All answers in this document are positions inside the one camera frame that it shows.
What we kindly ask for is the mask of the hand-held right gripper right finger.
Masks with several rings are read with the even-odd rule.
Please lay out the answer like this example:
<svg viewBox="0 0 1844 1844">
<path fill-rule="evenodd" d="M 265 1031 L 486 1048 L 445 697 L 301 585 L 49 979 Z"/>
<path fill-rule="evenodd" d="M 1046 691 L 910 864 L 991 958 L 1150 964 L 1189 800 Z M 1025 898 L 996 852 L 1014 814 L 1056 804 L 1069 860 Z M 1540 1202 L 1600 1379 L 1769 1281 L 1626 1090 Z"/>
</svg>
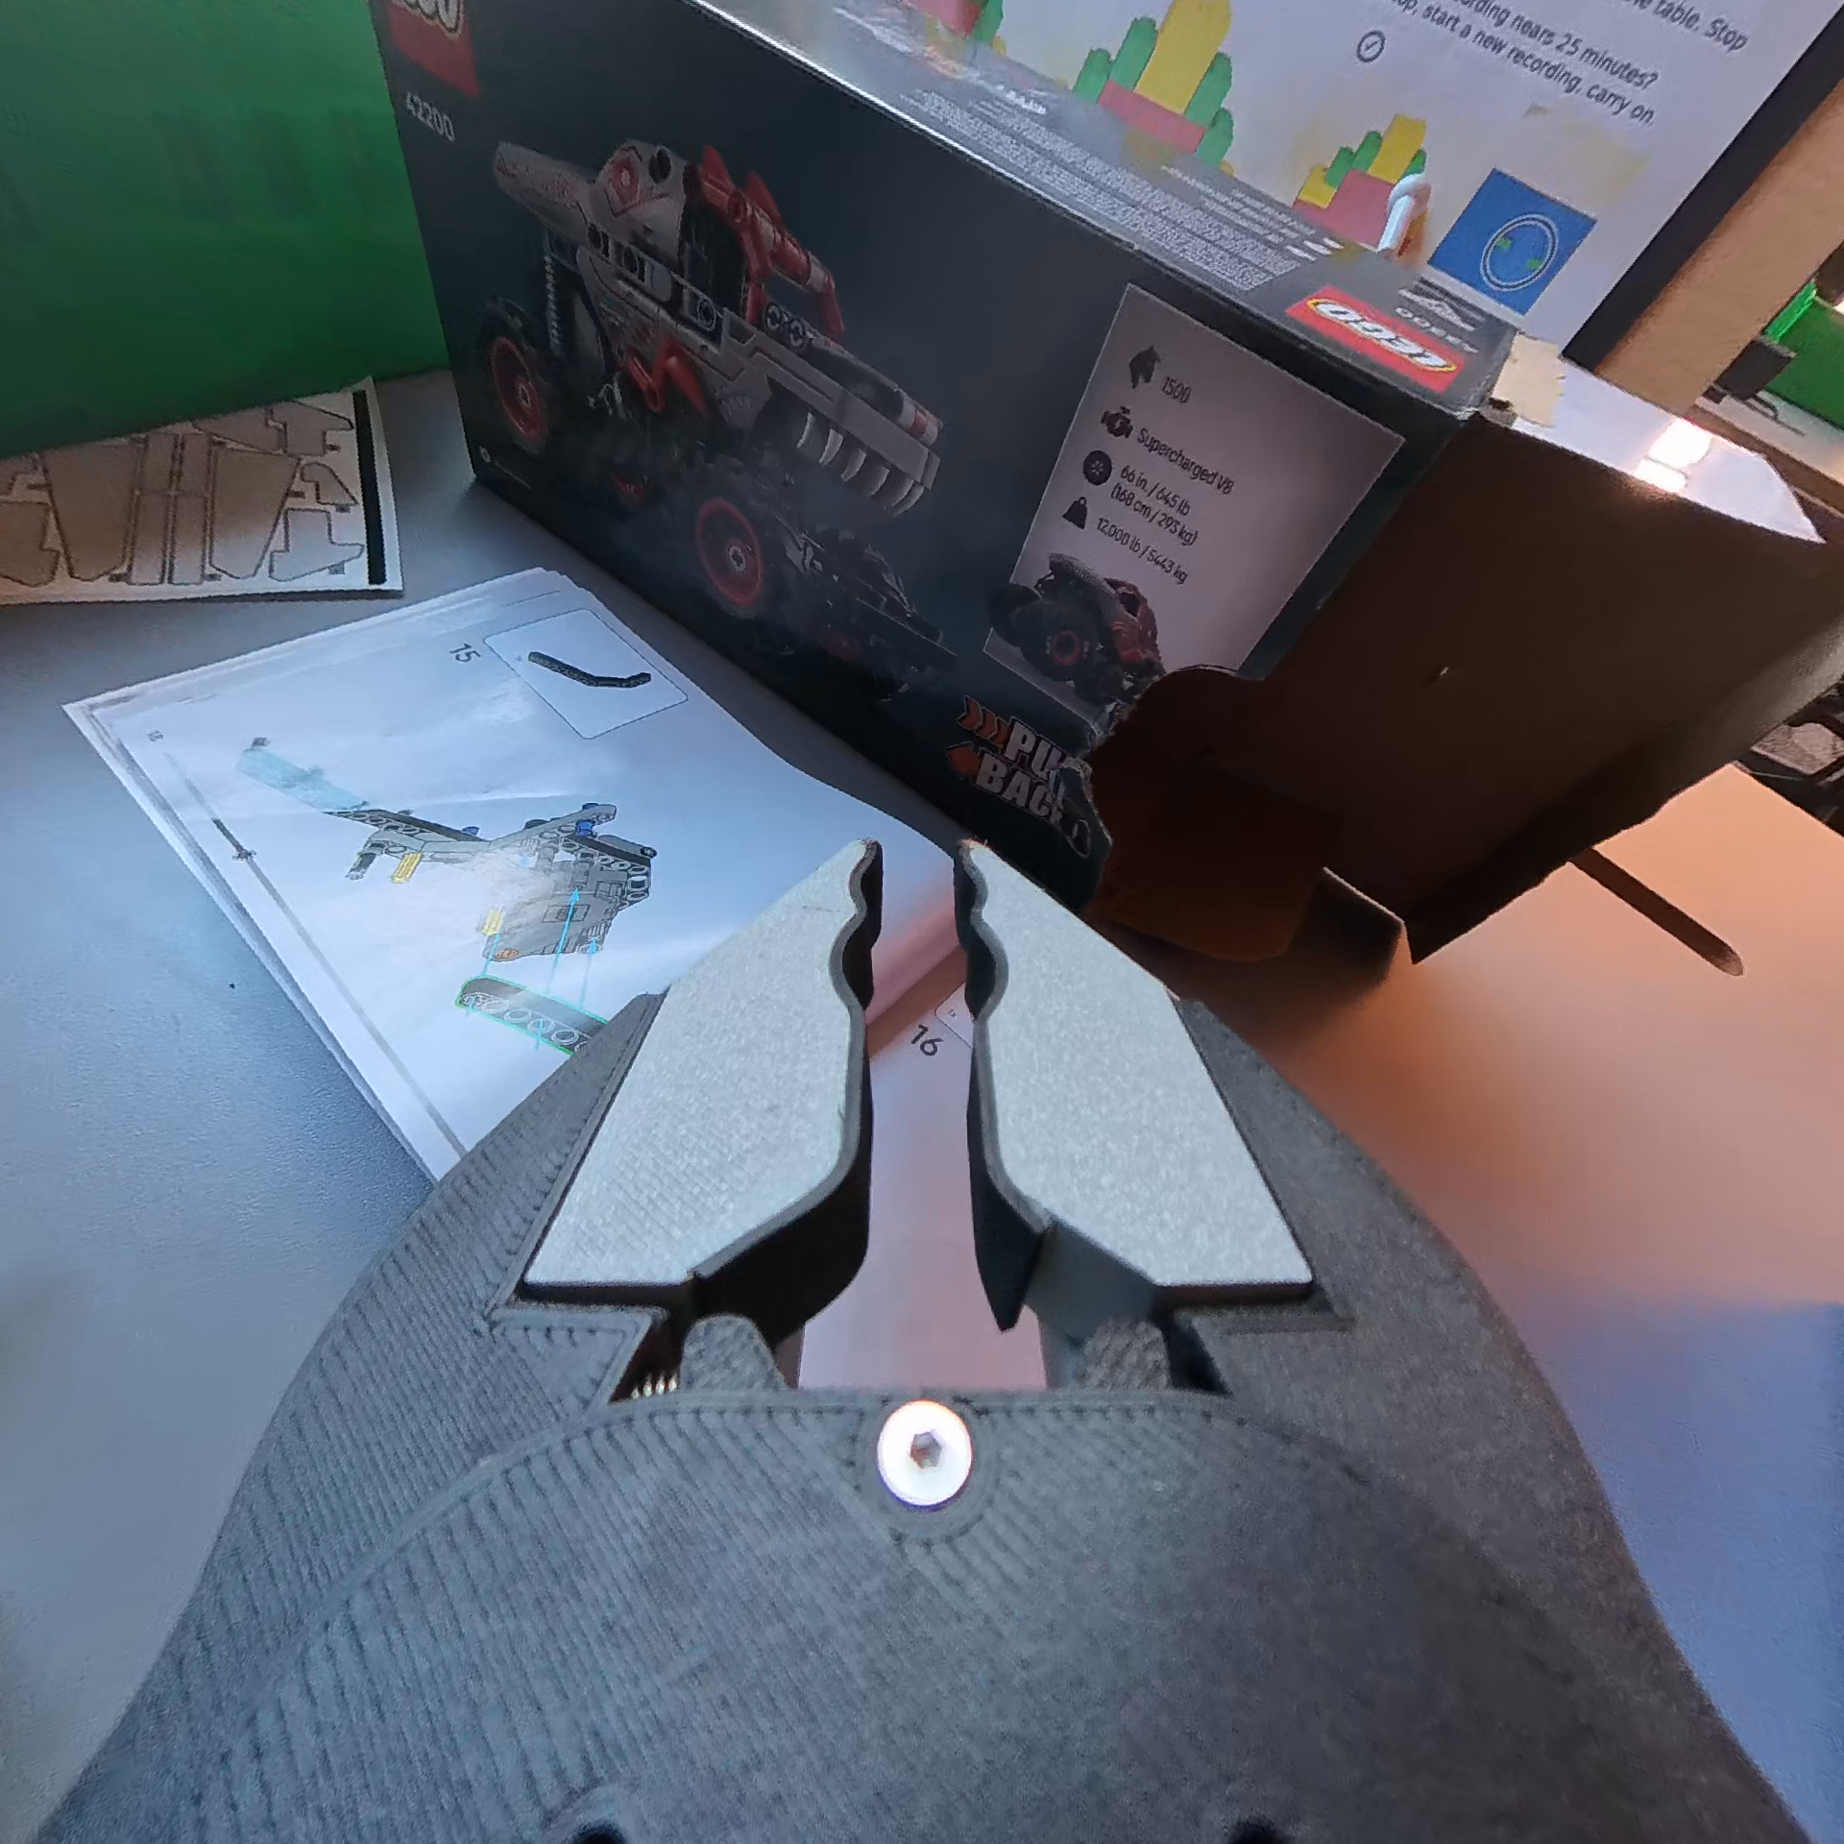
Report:
<svg viewBox="0 0 1844 1844">
<path fill-rule="evenodd" d="M 1311 1298 L 1306 1252 L 1162 979 L 979 841 L 954 862 L 979 1283 L 1044 1381 L 1102 1325 Z"/>
</svg>

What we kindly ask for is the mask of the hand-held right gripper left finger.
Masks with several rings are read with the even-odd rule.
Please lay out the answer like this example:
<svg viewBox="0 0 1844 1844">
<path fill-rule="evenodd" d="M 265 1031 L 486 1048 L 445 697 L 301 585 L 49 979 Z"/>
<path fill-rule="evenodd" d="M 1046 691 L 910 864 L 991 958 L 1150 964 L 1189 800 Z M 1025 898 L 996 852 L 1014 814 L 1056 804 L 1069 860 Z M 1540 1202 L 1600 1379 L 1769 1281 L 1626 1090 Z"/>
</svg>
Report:
<svg viewBox="0 0 1844 1844">
<path fill-rule="evenodd" d="M 731 1315 L 776 1348 L 847 1288 L 879 927 L 881 847 L 849 841 L 664 993 L 564 1163 L 520 1298 Z"/>
</svg>

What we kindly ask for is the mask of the lego instruction booklet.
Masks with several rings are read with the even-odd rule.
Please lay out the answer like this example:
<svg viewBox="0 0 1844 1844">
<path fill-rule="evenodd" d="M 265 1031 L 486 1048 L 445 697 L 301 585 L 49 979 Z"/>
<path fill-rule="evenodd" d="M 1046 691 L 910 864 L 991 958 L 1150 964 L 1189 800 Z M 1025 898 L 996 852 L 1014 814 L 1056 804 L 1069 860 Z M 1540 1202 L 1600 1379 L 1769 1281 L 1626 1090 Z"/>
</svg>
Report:
<svg viewBox="0 0 1844 1844">
<path fill-rule="evenodd" d="M 852 841 L 879 1016 L 950 952 L 948 856 L 802 772 L 553 568 L 65 712 L 436 1181 Z"/>
</svg>

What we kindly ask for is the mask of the black lego set box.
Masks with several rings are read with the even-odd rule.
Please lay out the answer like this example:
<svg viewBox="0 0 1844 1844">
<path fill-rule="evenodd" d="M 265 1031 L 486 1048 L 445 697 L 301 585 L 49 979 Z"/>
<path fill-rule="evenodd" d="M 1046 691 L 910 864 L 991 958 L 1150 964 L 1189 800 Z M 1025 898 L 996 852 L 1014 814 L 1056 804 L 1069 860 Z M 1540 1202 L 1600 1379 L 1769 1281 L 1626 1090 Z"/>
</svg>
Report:
<svg viewBox="0 0 1844 1844">
<path fill-rule="evenodd" d="M 1427 956 L 1840 679 L 1840 543 L 1519 426 L 1421 130 L 1283 203 L 1206 26 L 1075 92 L 977 3 L 370 3 L 472 470 L 1085 920 Z M 1344 230 L 1344 180 L 1398 232 Z"/>
</svg>

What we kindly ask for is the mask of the used sticker sheet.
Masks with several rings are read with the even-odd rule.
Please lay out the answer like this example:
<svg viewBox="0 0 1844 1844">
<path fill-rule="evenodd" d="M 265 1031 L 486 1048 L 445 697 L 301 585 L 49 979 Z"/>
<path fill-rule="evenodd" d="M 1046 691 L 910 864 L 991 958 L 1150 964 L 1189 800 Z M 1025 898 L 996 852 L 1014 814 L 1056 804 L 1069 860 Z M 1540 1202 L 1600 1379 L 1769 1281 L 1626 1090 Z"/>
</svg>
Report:
<svg viewBox="0 0 1844 1844">
<path fill-rule="evenodd" d="M 1 603 L 399 593 L 374 380 L 1 462 Z"/>
</svg>

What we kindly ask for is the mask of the white instruction poster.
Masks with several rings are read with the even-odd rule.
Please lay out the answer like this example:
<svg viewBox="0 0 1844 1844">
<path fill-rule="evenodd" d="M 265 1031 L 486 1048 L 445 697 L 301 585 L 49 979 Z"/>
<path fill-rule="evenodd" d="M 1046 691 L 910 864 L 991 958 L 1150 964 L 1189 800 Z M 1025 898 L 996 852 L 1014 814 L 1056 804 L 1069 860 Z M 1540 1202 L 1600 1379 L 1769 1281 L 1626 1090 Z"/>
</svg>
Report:
<svg viewBox="0 0 1844 1844">
<path fill-rule="evenodd" d="M 1840 34 L 1824 1 L 922 1 L 941 30 L 1563 347 Z"/>
</svg>

